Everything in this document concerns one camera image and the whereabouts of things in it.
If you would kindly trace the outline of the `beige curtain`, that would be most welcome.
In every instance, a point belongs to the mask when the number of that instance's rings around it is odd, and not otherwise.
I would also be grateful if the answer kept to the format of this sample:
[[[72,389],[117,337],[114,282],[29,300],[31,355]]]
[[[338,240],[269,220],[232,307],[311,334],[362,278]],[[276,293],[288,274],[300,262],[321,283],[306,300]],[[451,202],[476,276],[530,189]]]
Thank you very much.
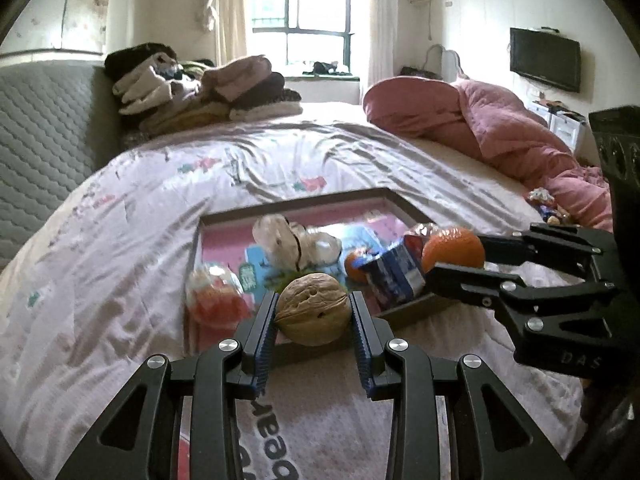
[[[217,65],[247,54],[246,0],[202,0],[201,25],[213,37]]]

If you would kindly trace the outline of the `red white snack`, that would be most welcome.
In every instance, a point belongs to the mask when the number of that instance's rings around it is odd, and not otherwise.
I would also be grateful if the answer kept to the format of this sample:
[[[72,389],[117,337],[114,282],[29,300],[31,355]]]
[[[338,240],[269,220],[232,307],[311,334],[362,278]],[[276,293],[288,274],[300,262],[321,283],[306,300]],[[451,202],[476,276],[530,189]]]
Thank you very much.
[[[202,263],[186,279],[186,308],[200,325],[222,330],[252,315],[238,277],[220,263]]]

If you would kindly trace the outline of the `pink quilted duvet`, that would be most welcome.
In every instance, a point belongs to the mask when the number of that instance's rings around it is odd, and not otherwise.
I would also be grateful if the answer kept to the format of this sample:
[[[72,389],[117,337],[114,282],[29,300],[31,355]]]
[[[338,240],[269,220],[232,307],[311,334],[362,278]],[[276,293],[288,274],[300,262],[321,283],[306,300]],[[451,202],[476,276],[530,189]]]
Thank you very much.
[[[398,76],[367,90],[362,107],[378,128],[452,148],[530,190],[545,188],[581,226],[613,229],[611,194],[602,171],[582,166],[506,88],[469,79],[448,84]]]

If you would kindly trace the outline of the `dark shallow cardboard tray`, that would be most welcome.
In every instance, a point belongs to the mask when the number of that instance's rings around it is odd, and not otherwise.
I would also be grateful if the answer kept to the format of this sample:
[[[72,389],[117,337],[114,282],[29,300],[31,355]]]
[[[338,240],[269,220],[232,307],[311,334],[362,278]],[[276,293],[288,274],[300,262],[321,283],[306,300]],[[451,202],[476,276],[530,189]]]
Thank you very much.
[[[197,356],[232,335],[264,300],[301,276],[324,273],[363,296],[394,330],[442,312],[450,300],[428,292],[417,270],[399,299],[375,295],[346,259],[373,262],[430,218],[389,188],[324,194],[228,210],[201,218],[184,282],[184,346]]]

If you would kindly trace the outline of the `black wall television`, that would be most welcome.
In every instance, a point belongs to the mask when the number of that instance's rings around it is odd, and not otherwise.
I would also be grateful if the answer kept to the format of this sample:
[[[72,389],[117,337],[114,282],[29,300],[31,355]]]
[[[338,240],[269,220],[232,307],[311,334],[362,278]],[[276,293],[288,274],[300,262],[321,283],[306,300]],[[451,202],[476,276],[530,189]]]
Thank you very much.
[[[582,84],[580,43],[541,30],[510,29],[510,71],[578,93]]]

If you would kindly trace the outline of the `cream black-trimmed scrunchie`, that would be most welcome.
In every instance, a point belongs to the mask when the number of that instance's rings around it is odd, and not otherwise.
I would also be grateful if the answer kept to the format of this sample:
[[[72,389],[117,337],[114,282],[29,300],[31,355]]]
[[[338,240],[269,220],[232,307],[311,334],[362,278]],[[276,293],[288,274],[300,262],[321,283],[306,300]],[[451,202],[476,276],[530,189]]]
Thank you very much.
[[[270,266],[283,271],[303,271],[330,266],[341,257],[342,241],[323,231],[308,230],[283,214],[266,214],[252,227],[255,243]]]

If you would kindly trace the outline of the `grey quilted headboard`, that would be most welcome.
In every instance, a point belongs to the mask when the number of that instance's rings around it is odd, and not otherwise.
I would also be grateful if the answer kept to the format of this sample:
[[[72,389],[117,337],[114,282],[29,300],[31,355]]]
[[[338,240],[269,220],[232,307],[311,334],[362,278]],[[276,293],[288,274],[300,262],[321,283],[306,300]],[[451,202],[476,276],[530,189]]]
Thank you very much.
[[[98,62],[1,69],[1,265],[120,153],[112,82]]]

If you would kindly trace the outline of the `pink blue children's book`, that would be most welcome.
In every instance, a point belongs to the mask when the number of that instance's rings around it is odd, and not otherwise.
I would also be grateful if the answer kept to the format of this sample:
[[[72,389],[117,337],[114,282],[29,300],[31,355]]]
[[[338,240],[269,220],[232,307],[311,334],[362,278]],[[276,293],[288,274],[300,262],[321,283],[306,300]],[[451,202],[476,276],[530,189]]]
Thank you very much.
[[[332,275],[349,292],[360,290],[370,312],[385,318],[393,328],[428,315],[431,294],[422,292],[416,299],[382,311],[370,287],[351,281],[345,273],[344,259],[352,250],[367,248],[377,254],[400,240],[412,226],[428,221],[420,209],[388,188],[299,198],[201,218],[189,269],[214,262],[228,266],[241,282],[247,305],[255,311],[267,292],[276,292],[291,281],[290,274],[270,266],[262,248],[254,241],[252,227],[266,214],[283,214],[308,230],[316,229],[339,238],[341,257],[318,270]]]

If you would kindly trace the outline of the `brown walnut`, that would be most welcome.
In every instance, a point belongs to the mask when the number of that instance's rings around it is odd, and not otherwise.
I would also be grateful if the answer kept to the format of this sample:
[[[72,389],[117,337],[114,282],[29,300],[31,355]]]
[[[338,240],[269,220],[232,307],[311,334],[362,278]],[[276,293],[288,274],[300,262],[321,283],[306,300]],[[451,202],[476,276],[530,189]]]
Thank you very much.
[[[352,318],[347,289],[325,273],[311,273],[286,285],[274,322],[290,341],[320,347],[341,338]]]

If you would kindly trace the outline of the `white storage drawers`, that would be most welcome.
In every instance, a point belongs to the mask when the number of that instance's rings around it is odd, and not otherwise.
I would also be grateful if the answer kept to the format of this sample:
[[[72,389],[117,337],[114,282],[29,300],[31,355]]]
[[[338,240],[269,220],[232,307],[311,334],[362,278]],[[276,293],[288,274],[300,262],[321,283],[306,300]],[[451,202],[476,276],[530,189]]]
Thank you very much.
[[[528,102],[526,107],[541,117],[549,130],[573,153],[580,149],[587,131],[584,116],[562,106],[542,104],[539,101]]]

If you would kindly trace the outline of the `orange tangerine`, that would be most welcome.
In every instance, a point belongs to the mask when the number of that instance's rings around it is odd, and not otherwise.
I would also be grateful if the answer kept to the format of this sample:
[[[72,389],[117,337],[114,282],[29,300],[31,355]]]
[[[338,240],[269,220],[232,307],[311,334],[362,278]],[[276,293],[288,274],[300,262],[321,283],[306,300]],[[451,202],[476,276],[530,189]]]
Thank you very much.
[[[481,269],[485,261],[485,248],[475,233],[465,228],[446,228],[435,232],[424,245],[421,268],[428,273],[437,263],[447,263]]]
[[[363,267],[371,260],[371,254],[367,248],[352,250],[344,259],[346,276],[353,282],[367,284],[367,272]]]

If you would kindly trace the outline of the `small toys beside duvet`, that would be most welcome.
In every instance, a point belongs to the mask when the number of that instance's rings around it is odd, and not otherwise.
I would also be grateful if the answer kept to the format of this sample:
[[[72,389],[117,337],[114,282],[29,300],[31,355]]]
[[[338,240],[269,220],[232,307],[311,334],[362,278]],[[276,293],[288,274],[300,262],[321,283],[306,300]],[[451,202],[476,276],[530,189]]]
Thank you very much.
[[[573,223],[570,214],[556,202],[546,188],[534,188],[525,195],[525,200],[549,226],[569,226]]]

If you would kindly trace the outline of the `dark blue snack packet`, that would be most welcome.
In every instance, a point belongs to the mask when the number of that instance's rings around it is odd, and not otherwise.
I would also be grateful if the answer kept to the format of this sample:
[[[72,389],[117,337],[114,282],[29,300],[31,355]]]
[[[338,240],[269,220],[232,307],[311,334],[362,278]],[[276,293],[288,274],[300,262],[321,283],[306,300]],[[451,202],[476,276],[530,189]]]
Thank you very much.
[[[359,269],[382,311],[416,299],[425,286],[419,263],[403,242],[390,245]]]

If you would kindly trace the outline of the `floral lilac bed sheet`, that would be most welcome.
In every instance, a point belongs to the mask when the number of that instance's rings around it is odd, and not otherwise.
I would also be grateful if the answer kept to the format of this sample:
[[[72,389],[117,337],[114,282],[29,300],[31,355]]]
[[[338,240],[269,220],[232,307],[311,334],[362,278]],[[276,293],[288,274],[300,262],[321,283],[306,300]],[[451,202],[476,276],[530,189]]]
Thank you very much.
[[[35,479],[55,478],[145,358],[183,356],[183,283],[206,214],[389,188],[445,226],[511,234],[537,221],[524,188],[496,170],[329,108],[119,155],[3,271],[1,432]],[[578,380],[514,363],[491,312],[454,304],[400,333],[430,356],[480,356],[563,458],[584,431]],[[274,370],[238,414],[245,479],[385,477],[392,409],[366,398],[352,351]]]

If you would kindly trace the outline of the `blue orange snack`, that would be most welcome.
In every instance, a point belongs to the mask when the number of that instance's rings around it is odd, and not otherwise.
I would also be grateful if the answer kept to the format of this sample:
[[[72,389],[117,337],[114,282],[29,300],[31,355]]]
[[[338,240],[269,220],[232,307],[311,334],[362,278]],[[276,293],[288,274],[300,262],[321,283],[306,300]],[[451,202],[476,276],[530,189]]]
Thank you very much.
[[[414,260],[420,262],[424,246],[438,231],[439,226],[433,222],[418,223],[404,233],[402,244],[405,245]]]

